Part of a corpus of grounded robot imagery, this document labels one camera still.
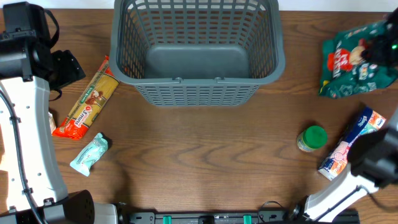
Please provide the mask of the green coffee bag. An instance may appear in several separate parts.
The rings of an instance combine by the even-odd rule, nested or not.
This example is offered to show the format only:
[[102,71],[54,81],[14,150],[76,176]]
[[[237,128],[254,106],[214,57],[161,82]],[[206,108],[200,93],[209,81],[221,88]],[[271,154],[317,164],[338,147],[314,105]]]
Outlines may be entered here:
[[385,33],[384,23],[345,30],[324,41],[320,96],[344,98],[387,88],[397,80],[397,66],[380,66],[361,56],[371,39]]

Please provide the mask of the green lid jar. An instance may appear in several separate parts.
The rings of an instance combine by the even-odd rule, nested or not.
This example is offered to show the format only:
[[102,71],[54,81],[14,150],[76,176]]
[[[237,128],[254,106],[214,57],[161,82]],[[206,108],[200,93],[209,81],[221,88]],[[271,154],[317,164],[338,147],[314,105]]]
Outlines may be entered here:
[[323,147],[327,140],[328,135],[321,126],[311,126],[297,136],[296,143],[300,150],[313,152]]

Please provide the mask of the grey plastic basket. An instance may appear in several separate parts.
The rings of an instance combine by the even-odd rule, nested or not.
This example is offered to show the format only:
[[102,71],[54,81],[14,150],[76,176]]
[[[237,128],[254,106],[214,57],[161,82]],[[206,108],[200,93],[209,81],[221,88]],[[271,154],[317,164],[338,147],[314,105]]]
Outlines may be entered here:
[[277,81],[277,0],[116,0],[110,67],[156,106],[237,106]]

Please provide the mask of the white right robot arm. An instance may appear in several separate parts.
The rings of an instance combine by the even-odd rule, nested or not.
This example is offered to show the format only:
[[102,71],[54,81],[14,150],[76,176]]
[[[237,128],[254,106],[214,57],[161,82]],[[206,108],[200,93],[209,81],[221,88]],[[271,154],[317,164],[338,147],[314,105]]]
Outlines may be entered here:
[[[340,99],[387,88],[397,80],[397,13],[338,33],[323,44],[320,96]],[[397,117],[364,108],[319,172],[327,188],[305,197],[287,216],[302,223],[348,223],[343,211],[397,183]]]

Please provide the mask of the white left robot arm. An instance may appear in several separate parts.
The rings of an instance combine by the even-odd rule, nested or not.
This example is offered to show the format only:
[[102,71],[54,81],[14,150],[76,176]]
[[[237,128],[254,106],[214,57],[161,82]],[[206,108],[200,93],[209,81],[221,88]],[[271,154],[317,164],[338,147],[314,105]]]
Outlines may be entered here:
[[69,193],[55,157],[49,118],[50,92],[85,73],[67,50],[53,51],[53,14],[28,2],[2,8],[1,134],[8,173],[2,223],[117,224],[113,204],[93,201],[89,191]]

